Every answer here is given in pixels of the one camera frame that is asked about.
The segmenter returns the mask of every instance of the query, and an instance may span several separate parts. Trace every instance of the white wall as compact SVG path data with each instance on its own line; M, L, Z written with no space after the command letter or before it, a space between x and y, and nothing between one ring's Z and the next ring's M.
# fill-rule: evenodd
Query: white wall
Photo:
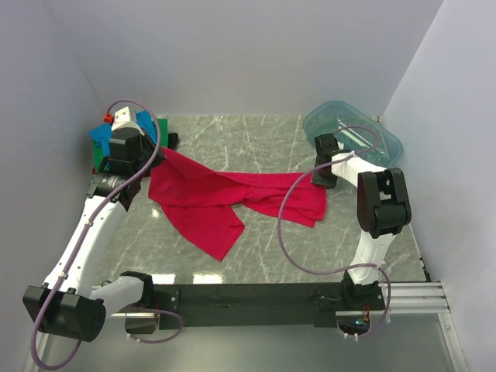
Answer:
M496 2L445 0L384 115L473 371L496 366Z
M18 371L33 327L22 295L78 221L102 110L42 2L2 1L0 45L0 370Z
M45 0L101 102L384 112L442 0Z

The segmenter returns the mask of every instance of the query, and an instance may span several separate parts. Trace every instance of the gray floor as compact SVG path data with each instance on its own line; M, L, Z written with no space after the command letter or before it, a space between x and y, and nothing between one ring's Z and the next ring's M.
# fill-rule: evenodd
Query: gray floor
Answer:
M120 372L454 372L437 315L392 315L367 339L344 340L311 325L188 328L159 345L126 339L123 319L110 318L83 343L64 371ZM171 331L156 332L153 339ZM74 345L53 338L43 359L59 363Z
M310 169L315 149L298 115L169 116L169 130L181 138L178 151L217 171L296 172ZM148 181L116 230L98 269L96 284L126 270L154 275L163 283L274 283L340 281L340 275L304 274L284 258L276 219L235 206L246 228L223 262L185 240L147 197ZM323 222L309 229L283 223L291 255L306 267L333 269L351 262L360 227L356 190L345 181L328 191ZM393 281L424 281L422 262L410 227L395 239L384 268Z

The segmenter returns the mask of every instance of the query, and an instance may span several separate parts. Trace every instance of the red cloth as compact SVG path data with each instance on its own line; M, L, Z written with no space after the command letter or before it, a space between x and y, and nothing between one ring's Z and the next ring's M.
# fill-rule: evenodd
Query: red cloth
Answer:
M244 230L230 205L277 217L282 199L301 173L215 172L173 150L151 171L150 199L159 203L187 240L222 260ZM324 218L326 193L308 176L291 194L283 218L313 227Z

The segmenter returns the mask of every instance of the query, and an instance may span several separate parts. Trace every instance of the marble table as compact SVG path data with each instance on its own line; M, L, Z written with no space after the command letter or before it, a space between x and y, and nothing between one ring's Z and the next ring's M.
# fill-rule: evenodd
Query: marble table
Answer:
M181 138L178 151L217 171L297 172L310 169L315 149L301 115L168 116L169 130ZM108 245L95 284L126 270L152 274L156 283L294 283L340 281L341 274L316 277L283 256L276 219L234 207L246 228L223 262L184 239L160 206L147 197L148 180ZM314 229L283 222L291 255L316 270L346 266L360 237L357 193L343 180L327 191L327 213ZM422 260L410 226L391 244L384 268L393 281L424 281Z

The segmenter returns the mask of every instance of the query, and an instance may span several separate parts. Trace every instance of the transparent container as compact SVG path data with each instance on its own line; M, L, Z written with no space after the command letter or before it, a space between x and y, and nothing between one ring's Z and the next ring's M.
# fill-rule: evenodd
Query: transparent container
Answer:
M364 126L374 131L381 142L377 149L361 153L360 157L374 165L392 167L403 154L403 146L398 138L383 128L378 122L369 118L353 106L345 102L330 101L313 110L303 120L303 130L308 141L315 146L314 138L321 134L334 133L347 126ZM336 134L336 139L345 149L363 150L375 144L375 137L363 129L342 130Z

